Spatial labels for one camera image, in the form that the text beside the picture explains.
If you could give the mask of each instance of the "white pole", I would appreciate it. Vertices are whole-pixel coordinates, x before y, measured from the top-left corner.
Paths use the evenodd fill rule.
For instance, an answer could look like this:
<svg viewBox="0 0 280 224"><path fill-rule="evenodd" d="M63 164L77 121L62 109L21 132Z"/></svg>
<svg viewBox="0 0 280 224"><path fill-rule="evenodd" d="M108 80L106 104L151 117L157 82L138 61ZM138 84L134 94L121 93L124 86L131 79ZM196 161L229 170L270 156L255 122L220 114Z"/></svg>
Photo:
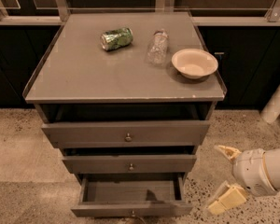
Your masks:
<svg viewBox="0 0 280 224"><path fill-rule="evenodd" d="M273 123L280 115L280 85L260 116L268 123Z"/></svg>

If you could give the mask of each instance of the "speckled floor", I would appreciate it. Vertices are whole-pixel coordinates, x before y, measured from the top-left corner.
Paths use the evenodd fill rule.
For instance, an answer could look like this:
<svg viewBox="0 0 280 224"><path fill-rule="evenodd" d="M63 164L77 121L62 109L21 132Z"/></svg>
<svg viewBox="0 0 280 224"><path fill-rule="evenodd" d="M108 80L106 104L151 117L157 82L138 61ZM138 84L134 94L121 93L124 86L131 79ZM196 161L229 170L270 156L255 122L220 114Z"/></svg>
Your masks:
<svg viewBox="0 0 280 224"><path fill-rule="evenodd" d="M42 134L41 123L35 110L0 109L0 223L132 223L125 218L73 215L70 208L77 203L79 184L63 166L60 152ZM214 145L241 150L279 148L280 117L270 125L258 111L216 110L211 123L185 184L192 211L183 217L146 217L145 222L280 223L280 193L249 197L244 205L217 217L204 210L205 202L223 181L235 181L231 165L214 151Z"/></svg>

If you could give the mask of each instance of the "bowl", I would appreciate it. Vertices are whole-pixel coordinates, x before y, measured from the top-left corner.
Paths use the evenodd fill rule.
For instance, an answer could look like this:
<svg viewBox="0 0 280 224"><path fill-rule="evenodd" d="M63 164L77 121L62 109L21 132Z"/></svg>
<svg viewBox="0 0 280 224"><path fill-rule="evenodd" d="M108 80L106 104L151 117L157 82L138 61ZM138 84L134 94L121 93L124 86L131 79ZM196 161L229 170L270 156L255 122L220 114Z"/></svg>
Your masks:
<svg viewBox="0 0 280 224"><path fill-rule="evenodd" d="M217 59L202 49L182 49L171 61L184 77L191 79L209 76L217 70Z"/></svg>

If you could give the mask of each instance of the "open drawer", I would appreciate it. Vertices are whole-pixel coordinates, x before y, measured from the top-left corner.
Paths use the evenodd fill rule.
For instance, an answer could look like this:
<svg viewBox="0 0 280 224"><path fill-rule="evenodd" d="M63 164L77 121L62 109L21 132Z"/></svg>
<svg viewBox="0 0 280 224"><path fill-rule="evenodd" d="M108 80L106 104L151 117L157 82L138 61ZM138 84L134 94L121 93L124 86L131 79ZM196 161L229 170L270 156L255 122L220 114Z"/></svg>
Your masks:
<svg viewBox="0 0 280 224"><path fill-rule="evenodd" d="M190 172L194 147L118 147L67 149L63 163L71 174Z"/></svg>
<svg viewBox="0 0 280 224"><path fill-rule="evenodd" d="M209 128L208 121L113 121L57 122L42 130L56 148L198 146Z"/></svg>
<svg viewBox="0 0 280 224"><path fill-rule="evenodd" d="M77 217L188 214L181 174L84 175Z"/></svg>

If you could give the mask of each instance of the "soda can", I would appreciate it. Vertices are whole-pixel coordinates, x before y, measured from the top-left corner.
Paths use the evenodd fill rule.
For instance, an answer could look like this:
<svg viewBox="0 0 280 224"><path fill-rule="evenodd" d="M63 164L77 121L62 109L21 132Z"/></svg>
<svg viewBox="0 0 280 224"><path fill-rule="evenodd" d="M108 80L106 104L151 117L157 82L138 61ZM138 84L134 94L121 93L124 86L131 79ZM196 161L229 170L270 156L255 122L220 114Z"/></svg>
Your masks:
<svg viewBox="0 0 280 224"><path fill-rule="evenodd" d="M104 50L119 49L128 46L132 41L133 32L127 27L107 31L101 35L101 44Z"/></svg>

